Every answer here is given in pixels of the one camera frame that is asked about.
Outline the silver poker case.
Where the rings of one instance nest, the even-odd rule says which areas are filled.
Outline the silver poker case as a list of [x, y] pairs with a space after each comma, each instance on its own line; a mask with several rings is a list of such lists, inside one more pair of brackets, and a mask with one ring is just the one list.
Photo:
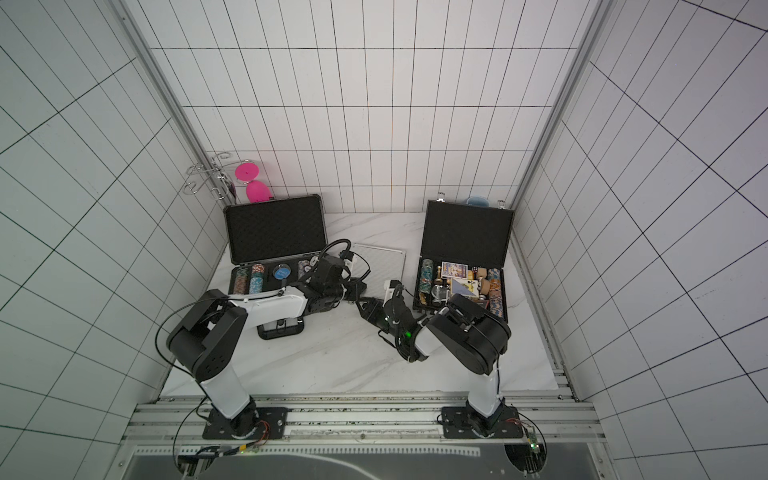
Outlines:
[[406, 252], [393, 248], [353, 243], [351, 251], [352, 277], [362, 277], [367, 270], [368, 276], [363, 280], [366, 290], [362, 296], [383, 300], [391, 280], [402, 280]]

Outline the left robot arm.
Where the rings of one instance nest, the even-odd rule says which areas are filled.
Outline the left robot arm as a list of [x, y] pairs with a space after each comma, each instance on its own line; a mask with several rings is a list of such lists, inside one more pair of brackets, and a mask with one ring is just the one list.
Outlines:
[[347, 254], [321, 257], [297, 281], [277, 290], [247, 294], [206, 291], [187, 307], [171, 330], [166, 347], [203, 390], [214, 411], [235, 423], [254, 424], [258, 413], [243, 388], [231, 359], [244, 330], [336, 308], [348, 293], [364, 284], [365, 270], [354, 277]]

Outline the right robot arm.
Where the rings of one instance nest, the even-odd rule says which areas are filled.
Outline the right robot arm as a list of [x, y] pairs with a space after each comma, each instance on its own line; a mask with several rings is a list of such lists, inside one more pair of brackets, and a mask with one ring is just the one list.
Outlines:
[[430, 317], [416, 318], [401, 296], [386, 301], [365, 297], [356, 302], [362, 319], [409, 363], [425, 361], [443, 348], [465, 367], [473, 385], [467, 407], [486, 423], [501, 416], [499, 360], [506, 352], [511, 329], [500, 316], [465, 296], [451, 296]]

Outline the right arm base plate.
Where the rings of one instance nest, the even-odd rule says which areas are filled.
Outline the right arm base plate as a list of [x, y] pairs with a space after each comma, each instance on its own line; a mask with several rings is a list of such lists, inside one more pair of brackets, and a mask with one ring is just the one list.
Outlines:
[[518, 410], [500, 405], [484, 417], [469, 405], [443, 407], [436, 418], [446, 439], [522, 439], [525, 436]]

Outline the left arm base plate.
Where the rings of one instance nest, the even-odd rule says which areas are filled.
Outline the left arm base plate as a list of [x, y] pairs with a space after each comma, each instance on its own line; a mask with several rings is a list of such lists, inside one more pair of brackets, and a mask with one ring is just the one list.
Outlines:
[[213, 408], [202, 437], [205, 440], [277, 440], [284, 435], [289, 410], [283, 407], [247, 407], [233, 419]]

